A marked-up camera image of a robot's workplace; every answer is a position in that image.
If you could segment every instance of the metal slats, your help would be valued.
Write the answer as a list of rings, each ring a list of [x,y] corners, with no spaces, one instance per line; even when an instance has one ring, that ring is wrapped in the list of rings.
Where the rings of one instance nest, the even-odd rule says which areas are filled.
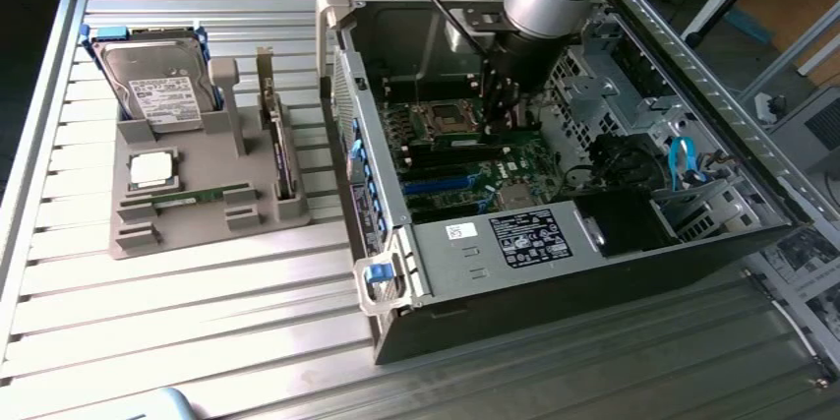
[[[71,44],[47,152],[32,163],[42,175],[23,219],[27,246],[12,262],[23,278],[0,418],[126,418],[143,393],[164,386],[202,418],[834,418],[836,390],[810,387],[815,372],[791,329],[734,272],[550,326],[372,364],[338,219],[314,18],[314,0],[90,0],[94,29],[200,21],[210,53],[238,61],[240,106],[256,106],[256,46],[275,46],[316,220],[114,261],[118,103]]]

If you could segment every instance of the hard disk drive label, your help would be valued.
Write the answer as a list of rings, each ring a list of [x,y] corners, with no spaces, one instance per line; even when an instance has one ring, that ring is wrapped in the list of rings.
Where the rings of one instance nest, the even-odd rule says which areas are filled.
[[[199,102],[190,78],[143,79],[128,81],[128,85],[152,125],[199,120]]]
[[[490,225],[511,268],[572,256],[550,209],[491,218]]]

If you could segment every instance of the motherboard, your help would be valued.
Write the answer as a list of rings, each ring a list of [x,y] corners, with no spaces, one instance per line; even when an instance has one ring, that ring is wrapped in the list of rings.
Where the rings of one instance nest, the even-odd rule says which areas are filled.
[[[559,156],[540,131],[482,136],[479,104],[462,98],[379,109],[415,223],[532,207],[556,195]]]

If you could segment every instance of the hard drive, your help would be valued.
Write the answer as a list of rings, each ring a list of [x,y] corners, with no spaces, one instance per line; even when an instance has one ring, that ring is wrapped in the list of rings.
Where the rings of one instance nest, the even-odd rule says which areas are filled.
[[[206,37],[203,29],[111,27],[83,40],[111,83],[124,120],[148,120],[156,133],[203,127],[200,114],[220,109]]]

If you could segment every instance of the warning label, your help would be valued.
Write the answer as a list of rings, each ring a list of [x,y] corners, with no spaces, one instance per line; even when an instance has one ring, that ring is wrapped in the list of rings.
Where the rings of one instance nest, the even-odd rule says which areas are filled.
[[[136,103],[152,125],[199,120],[199,103],[190,78],[128,81]]]
[[[572,256],[551,210],[490,219],[511,268],[539,265]]]

